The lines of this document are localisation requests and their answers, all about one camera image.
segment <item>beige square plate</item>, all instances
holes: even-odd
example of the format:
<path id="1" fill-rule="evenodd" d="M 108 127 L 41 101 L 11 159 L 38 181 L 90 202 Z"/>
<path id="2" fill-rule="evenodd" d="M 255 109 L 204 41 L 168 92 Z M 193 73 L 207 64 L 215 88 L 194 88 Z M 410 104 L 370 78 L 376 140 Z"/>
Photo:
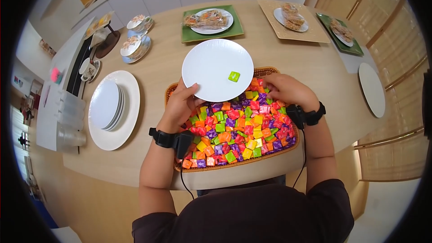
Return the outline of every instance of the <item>beige square plate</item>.
<path id="1" fill-rule="evenodd" d="M 329 43 L 330 39 L 327 37 L 326 32 L 322 26 L 318 23 L 317 19 L 312 15 L 312 13 L 305 7 L 305 5 L 293 3 L 299 10 L 305 20 L 309 23 L 309 29 L 305 32 L 297 32 L 289 30 L 280 24 L 276 18 L 274 18 L 273 11 L 280 8 L 282 1 L 277 0 L 257 0 L 261 9 L 267 17 L 273 27 L 274 32 L 280 39 L 286 40 L 300 40 L 300 41 L 310 41 L 315 43 Z"/>

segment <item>floor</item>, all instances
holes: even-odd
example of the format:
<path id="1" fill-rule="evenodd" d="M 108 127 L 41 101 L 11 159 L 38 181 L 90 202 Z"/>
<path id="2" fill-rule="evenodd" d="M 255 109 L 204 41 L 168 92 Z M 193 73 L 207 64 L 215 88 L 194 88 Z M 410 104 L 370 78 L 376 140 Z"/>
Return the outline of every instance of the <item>floor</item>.
<path id="1" fill-rule="evenodd" d="M 29 127 L 29 154 L 33 173 L 45 196 L 45 206 L 59 227 L 70 226 L 83 243 L 133 242 L 132 221 L 138 217 L 138 190 L 97 180 L 63 166 L 62 154 L 35 144 L 36 121 Z M 358 218 L 364 210 L 368 183 L 359 182 L 358 159 L 348 148 L 336 155 L 340 179 L 348 191 L 352 212 Z M 300 170 L 286 175 L 292 186 Z M 306 168 L 295 186 L 306 188 Z M 171 191 L 176 212 L 190 202 L 186 191 Z"/>

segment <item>stack of white plates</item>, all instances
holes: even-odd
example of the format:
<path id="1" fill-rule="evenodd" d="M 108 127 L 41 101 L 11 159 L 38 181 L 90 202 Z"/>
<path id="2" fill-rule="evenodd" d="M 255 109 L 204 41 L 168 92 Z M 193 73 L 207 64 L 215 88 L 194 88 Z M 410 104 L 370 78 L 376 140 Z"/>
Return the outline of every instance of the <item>stack of white plates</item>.
<path id="1" fill-rule="evenodd" d="M 114 129 L 123 116 L 124 103 L 123 89 L 114 81 L 106 80 L 99 84 L 90 104 L 91 124 L 104 131 Z"/>

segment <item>black cable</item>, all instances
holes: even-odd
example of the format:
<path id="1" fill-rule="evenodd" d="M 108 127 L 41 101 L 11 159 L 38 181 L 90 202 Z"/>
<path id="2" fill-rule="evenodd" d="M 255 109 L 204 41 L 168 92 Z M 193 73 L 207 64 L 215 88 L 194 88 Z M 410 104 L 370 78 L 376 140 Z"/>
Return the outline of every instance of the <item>black cable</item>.
<path id="1" fill-rule="evenodd" d="M 185 185 L 185 183 L 184 183 L 184 181 L 183 181 L 183 161 L 184 161 L 185 159 L 182 159 L 181 160 L 181 166 L 180 166 L 180 178 L 181 178 L 181 182 L 183 183 L 183 186 L 184 186 L 184 188 L 191 194 L 191 196 L 192 196 L 192 200 L 194 200 L 195 199 L 195 197 L 194 197 L 194 195 L 191 193 L 191 191 L 186 187 L 186 185 Z"/>
<path id="2" fill-rule="evenodd" d="M 297 183 L 297 181 L 299 180 L 299 177 L 301 175 L 301 173 L 303 172 L 303 169 L 305 168 L 306 165 L 306 137 L 305 137 L 305 131 L 301 130 L 303 132 L 303 139 L 305 140 L 305 161 L 303 162 L 303 167 L 300 170 L 299 176 L 297 177 L 297 179 L 294 182 L 294 185 L 292 186 L 294 188 L 295 184 Z"/>

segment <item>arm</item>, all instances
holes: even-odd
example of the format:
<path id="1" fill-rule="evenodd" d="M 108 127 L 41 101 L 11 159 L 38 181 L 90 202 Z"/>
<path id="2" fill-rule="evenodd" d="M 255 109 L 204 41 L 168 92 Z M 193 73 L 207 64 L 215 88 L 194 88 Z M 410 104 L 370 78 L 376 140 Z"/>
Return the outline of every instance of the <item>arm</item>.
<path id="1" fill-rule="evenodd" d="M 320 104 L 315 93 L 306 85 L 286 74 L 264 77 L 265 86 L 271 92 L 268 98 L 283 100 L 287 104 L 300 105 L 305 112 L 318 111 Z M 305 126 L 307 180 L 306 192 L 318 183 L 337 179 L 333 141 L 324 116 L 318 124 Z"/>
<path id="2" fill-rule="evenodd" d="M 156 127 L 166 133 L 177 133 L 179 127 L 187 121 L 192 109 L 203 103 L 203 100 L 193 99 L 198 85 L 186 88 L 180 79 L 176 90 L 171 95 L 165 112 Z M 138 199 L 140 217 L 155 212 L 176 213 L 174 202 L 169 192 L 171 185 L 174 149 L 156 145 L 153 140 L 144 158 L 139 174 Z"/>

